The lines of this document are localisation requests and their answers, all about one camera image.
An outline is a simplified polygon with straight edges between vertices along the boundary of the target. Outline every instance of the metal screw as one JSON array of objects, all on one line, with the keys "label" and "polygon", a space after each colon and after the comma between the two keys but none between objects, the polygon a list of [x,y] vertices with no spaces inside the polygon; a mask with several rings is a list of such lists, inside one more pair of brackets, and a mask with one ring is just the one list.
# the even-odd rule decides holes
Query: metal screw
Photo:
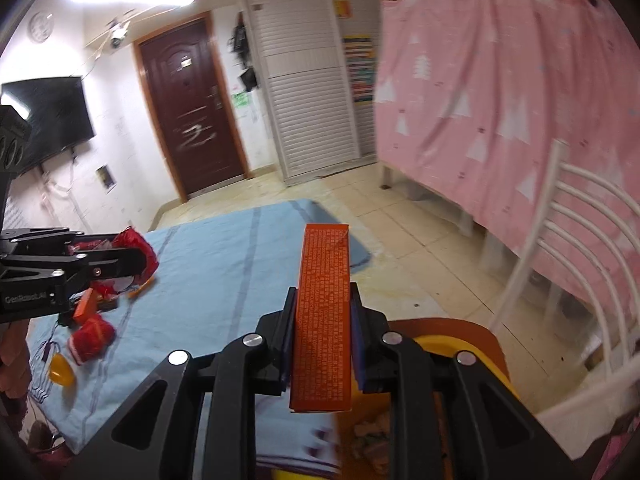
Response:
[{"label": "metal screw", "polygon": [[247,334],[242,338],[245,346],[260,346],[262,344],[262,336],[260,334]]},{"label": "metal screw", "polygon": [[385,332],[382,335],[382,342],[388,345],[399,345],[402,342],[402,335],[398,332]]},{"label": "metal screw", "polygon": [[168,359],[172,365],[183,365],[189,360],[189,354],[184,350],[175,350],[169,354]]},{"label": "metal screw", "polygon": [[463,366],[474,365],[476,364],[476,361],[477,361],[475,354],[472,354],[471,352],[467,352],[466,350],[463,350],[462,352],[458,352],[458,355],[456,355],[456,359]]}]

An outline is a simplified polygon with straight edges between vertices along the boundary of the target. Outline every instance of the pink curtain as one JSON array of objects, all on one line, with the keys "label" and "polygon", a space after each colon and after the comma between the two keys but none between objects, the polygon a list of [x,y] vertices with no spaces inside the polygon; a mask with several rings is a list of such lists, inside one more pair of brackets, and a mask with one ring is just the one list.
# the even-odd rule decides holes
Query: pink curtain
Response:
[{"label": "pink curtain", "polygon": [[[606,0],[402,0],[383,4],[376,82],[380,160],[459,204],[519,254],[530,229],[553,139],[570,162],[640,199],[640,50]],[[566,176],[636,230],[611,193]],[[640,257],[589,205],[559,201],[595,222],[636,275]],[[563,217],[628,290],[615,258]],[[578,266],[612,308],[601,274],[576,249],[545,238]],[[561,264],[540,251],[534,268],[587,299]]]}]

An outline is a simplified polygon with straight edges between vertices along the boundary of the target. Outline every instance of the door handle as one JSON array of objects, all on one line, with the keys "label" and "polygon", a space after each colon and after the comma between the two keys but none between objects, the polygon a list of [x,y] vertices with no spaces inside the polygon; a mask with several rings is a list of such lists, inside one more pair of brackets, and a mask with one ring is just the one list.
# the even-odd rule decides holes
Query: door handle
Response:
[{"label": "door handle", "polygon": [[209,97],[213,97],[213,102],[216,105],[216,110],[220,110],[222,108],[222,101],[220,100],[220,92],[218,91],[218,85],[213,85],[211,87],[211,95]]}]

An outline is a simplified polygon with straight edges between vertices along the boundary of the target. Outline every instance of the wall-mounted tv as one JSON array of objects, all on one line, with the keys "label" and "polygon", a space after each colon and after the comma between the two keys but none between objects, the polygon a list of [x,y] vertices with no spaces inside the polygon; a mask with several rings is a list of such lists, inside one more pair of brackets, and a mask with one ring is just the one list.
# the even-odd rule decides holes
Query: wall-mounted tv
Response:
[{"label": "wall-mounted tv", "polygon": [[12,105],[31,125],[20,170],[94,136],[79,77],[48,77],[4,83],[2,104]]}]

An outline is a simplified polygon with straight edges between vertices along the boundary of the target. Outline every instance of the bed leg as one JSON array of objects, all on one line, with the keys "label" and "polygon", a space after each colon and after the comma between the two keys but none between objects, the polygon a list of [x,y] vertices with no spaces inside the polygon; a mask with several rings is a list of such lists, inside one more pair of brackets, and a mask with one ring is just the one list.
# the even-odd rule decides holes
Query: bed leg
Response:
[{"label": "bed leg", "polygon": [[465,236],[471,236],[474,232],[474,218],[466,211],[460,213],[458,229],[460,229],[460,234]]},{"label": "bed leg", "polygon": [[415,202],[416,200],[420,200],[423,196],[424,188],[417,182],[409,180],[406,184],[406,197]]},{"label": "bed leg", "polygon": [[549,295],[546,297],[546,307],[545,307],[544,322],[547,326],[551,324],[553,317],[558,311],[561,298],[562,298],[562,287],[560,287],[559,285],[556,285],[554,282],[551,282],[551,287],[549,288]]},{"label": "bed leg", "polygon": [[393,184],[391,168],[382,166],[382,177],[380,179],[380,189],[390,189]]},{"label": "bed leg", "polygon": [[498,238],[487,232],[480,256],[480,268],[485,271],[501,269],[504,264],[503,247],[503,243]]}]

